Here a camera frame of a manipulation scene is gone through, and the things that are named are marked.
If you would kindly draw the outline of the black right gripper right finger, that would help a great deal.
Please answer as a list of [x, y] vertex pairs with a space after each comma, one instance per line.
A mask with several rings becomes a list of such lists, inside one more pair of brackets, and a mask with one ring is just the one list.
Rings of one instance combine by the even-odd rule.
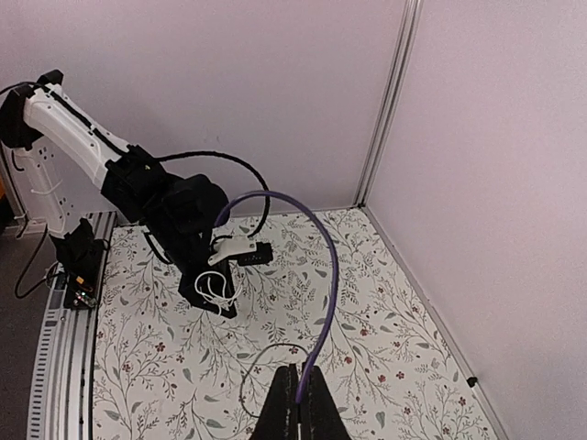
[[300, 404], [300, 438], [349, 440], [349, 433], [319, 367], [313, 367]]

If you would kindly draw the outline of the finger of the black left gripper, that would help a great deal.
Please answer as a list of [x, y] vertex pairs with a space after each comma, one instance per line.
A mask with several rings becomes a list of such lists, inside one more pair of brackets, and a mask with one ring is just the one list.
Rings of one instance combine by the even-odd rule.
[[220, 281], [215, 288], [215, 292], [219, 294], [220, 299], [217, 301], [220, 307], [220, 314], [227, 318], [232, 319], [237, 316], [237, 309], [235, 305], [237, 288], [233, 282], [230, 264], [228, 261], [222, 261], [217, 271], [221, 274]]

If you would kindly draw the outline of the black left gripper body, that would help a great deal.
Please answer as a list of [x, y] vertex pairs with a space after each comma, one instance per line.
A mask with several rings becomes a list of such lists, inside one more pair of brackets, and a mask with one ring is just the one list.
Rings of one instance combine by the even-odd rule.
[[217, 271], [219, 264], [213, 267], [201, 266], [182, 275], [179, 293], [191, 306], [207, 312], [220, 312], [217, 304], [220, 296], [215, 292], [221, 277]]

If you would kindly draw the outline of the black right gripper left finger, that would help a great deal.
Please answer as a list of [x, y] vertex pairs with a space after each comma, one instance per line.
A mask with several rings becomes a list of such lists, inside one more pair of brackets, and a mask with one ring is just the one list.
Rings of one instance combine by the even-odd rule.
[[297, 386], [295, 364], [277, 368], [250, 440], [298, 438], [298, 408], [295, 402]]

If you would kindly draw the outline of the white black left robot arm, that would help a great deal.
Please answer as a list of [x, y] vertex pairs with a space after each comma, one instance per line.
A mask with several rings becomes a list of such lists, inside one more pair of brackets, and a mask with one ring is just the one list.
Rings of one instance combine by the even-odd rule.
[[23, 170], [44, 201], [57, 260], [75, 283], [79, 301], [94, 293], [104, 246], [66, 200], [51, 163], [54, 149], [66, 153], [129, 222], [148, 228], [181, 272], [183, 298], [202, 310], [235, 317], [234, 306], [209, 302], [196, 290], [204, 273], [216, 270], [209, 262], [210, 243], [214, 228], [227, 221], [221, 213], [228, 203], [225, 192], [204, 174], [182, 178], [167, 172], [145, 149], [109, 133], [69, 99], [62, 79], [62, 72], [53, 70], [3, 90], [1, 142], [26, 161]]

